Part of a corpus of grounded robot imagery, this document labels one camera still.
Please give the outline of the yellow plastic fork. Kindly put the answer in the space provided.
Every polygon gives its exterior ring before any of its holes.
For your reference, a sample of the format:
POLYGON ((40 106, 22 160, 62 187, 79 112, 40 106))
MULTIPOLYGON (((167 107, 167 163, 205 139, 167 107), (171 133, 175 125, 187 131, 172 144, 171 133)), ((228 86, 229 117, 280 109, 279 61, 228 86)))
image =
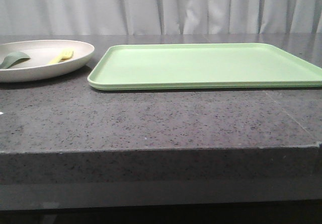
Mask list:
POLYGON ((53 58, 48 64, 56 64, 63 60, 68 60, 73 57, 74 50, 71 48, 63 49, 55 58, 53 58))

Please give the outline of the white round plate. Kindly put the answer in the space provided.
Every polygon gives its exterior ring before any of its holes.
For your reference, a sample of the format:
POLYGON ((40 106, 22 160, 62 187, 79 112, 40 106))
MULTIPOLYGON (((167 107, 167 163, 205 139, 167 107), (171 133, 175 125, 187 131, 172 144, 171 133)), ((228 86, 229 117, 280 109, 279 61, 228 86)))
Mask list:
POLYGON ((93 45, 74 40, 31 40, 1 44, 1 61, 11 52, 23 52, 30 58, 9 69, 1 69, 1 83, 44 80, 83 67, 93 56, 93 45), (71 59, 49 64, 62 50, 73 50, 71 59))

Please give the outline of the light green rectangular tray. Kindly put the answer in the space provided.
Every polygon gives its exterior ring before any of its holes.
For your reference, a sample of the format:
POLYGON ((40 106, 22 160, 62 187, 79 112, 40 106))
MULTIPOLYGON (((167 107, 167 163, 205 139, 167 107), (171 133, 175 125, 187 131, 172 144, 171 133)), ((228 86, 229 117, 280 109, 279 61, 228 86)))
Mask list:
POLYGON ((88 82, 104 91, 312 88, 321 68, 264 43, 116 45, 88 82))

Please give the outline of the teal green spoon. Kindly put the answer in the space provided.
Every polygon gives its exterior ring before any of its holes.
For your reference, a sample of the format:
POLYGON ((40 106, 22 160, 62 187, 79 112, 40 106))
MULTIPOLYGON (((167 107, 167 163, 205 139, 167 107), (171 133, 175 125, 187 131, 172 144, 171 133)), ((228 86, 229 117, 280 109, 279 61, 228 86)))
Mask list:
POLYGON ((17 64, 19 60, 27 60, 30 59, 30 56, 26 53, 20 51, 14 51, 9 53, 1 63, 1 69, 7 69, 14 64, 17 64))

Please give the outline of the white pleated curtain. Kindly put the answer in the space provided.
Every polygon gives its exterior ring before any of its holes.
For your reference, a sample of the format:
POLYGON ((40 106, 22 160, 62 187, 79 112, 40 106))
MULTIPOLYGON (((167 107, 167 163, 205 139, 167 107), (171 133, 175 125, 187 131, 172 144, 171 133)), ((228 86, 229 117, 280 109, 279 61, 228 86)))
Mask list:
POLYGON ((2 35, 319 32, 321 0, 1 0, 2 35))

